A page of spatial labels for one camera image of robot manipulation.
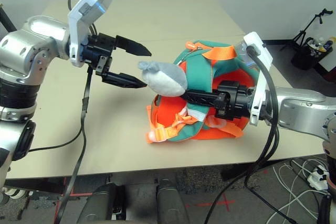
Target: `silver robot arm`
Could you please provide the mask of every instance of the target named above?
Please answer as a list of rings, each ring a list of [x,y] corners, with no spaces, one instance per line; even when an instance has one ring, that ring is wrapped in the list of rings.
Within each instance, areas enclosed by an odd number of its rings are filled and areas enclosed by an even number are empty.
[[[304,89],[277,88],[279,125],[318,136],[327,156],[328,188],[321,204],[318,223],[336,223],[336,98]]]
[[[67,60],[68,25],[35,16],[0,42],[0,188],[12,161],[24,157],[34,136],[30,119],[50,62]]]
[[[87,63],[102,81],[123,88],[146,84],[128,74],[109,72],[116,48],[150,56],[141,44],[105,34],[89,35],[89,27],[112,0],[80,0],[68,14],[68,24],[47,16],[35,16],[23,28],[0,41],[0,189],[12,161],[23,158],[31,145],[35,123],[30,119],[36,97],[50,62],[71,59],[76,67]]]

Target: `stuffed animal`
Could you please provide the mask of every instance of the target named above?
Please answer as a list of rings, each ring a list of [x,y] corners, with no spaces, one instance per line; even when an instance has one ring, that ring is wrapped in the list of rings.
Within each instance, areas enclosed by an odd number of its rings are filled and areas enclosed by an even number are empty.
[[[142,78],[148,87],[164,97],[183,95],[188,87],[186,75],[178,65],[140,61],[138,68],[142,70]]]

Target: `bottle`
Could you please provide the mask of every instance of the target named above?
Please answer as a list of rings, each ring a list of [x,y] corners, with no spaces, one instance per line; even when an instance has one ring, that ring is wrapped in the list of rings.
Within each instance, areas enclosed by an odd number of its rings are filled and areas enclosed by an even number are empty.
[[[330,37],[327,42],[323,45],[326,51],[331,48],[331,45],[336,42],[336,37]]]

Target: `beige tabletop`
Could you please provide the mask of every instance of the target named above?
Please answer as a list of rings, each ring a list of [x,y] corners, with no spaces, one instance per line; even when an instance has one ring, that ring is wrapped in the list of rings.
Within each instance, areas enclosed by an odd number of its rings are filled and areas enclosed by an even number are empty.
[[[66,22],[67,4],[53,2],[45,15]],[[206,39],[235,44],[243,31],[215,0],[113,0],[97,22],[99,32],[121,35],[143,43],[152,57],[113,52],[110,71],[141,78],[139,60],[173,62],[187,40]],[[87,67],[55,59],[50,64],[37,99],[37,123],[32,148],[57,145],[73,138],[80,128],[81,98]],[[277,86],[290,87],[272,67]],[[87,149],[79,174],[110,173],[170,167],[232,164],[255,161],[269,127],[248,125],[239,139],[188,140],[148,144],[150,130],[146,105],[155,94],[149,88],[123,89],[92,77],[86,119]],[[317,137],[280,129],[280,144],[273,159],[322,153]],[[7,178],[70,175],[82,148],[82,138],[56,150],[29,153],[12,163]]]

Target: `backpack strap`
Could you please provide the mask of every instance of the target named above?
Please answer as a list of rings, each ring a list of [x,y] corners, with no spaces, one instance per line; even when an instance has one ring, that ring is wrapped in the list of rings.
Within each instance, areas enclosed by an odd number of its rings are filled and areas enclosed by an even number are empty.
[[[146,134],[146,139],[148,143],[164,142],[168,139],[176,137],[185,125],[194,124],[195,122],[197,122],[196,118],[186,115],[186,108],[184,108],[181,112],[175,115],[175,120],[169,127],[164,127],[164,125],[160,124],[156,120],[155,110],[152,111],[151,106],[147,106],[147,114],[150,121],[150,127],[152,129],[152,131]]]

